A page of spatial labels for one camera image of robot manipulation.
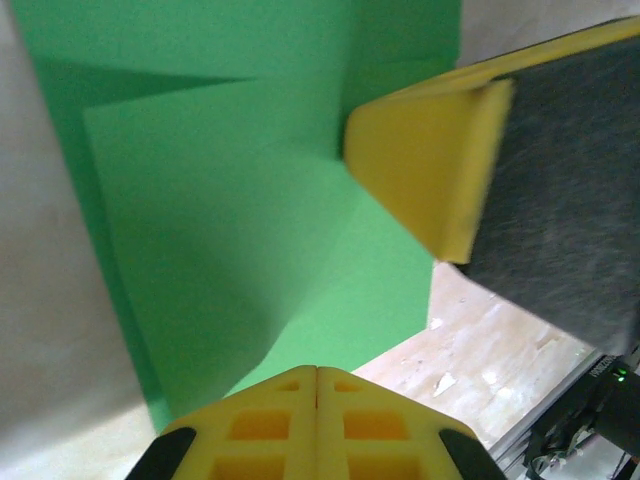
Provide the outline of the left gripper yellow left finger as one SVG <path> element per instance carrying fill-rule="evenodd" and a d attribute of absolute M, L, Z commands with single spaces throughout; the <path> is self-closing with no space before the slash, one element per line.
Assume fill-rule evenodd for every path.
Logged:
<path fill-rule="evenodd" d="M 127 480 L 317 480 L 317 373 L 296 367 L 174 420 Z"/>

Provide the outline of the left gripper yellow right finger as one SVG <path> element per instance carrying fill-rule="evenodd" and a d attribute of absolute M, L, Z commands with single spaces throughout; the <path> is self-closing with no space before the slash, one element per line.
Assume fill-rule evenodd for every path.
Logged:
<path fill-rule="evenodd" d="M 505 474 L 466 424 L 321 367 L 317 480 L 505 480 Z"/>

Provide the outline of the green paper sheet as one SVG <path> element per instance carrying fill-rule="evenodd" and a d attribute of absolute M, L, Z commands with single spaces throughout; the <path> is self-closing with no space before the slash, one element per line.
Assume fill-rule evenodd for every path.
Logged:
<path fill-rule="evenodd" d="M 356 107 L 453 68 L 461 0 L 11 0 L 153 422 L 421 330 L 426 250 Z"/>

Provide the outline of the long aluminium mounting rail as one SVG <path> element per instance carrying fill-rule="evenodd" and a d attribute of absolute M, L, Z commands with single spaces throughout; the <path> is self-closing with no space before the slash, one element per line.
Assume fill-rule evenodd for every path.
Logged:
<path fill-rule="evenodd" d="M 524 457 L 529 444 L 531 428 L 545 412 L 571 390 L 580 379 L 604 358 L 598 351 L 590 353 L 557 386 L 546 394 L 532 409 L 508 430 L 490 449 L 489 454 L 507 480 L 527 480 Z"/>

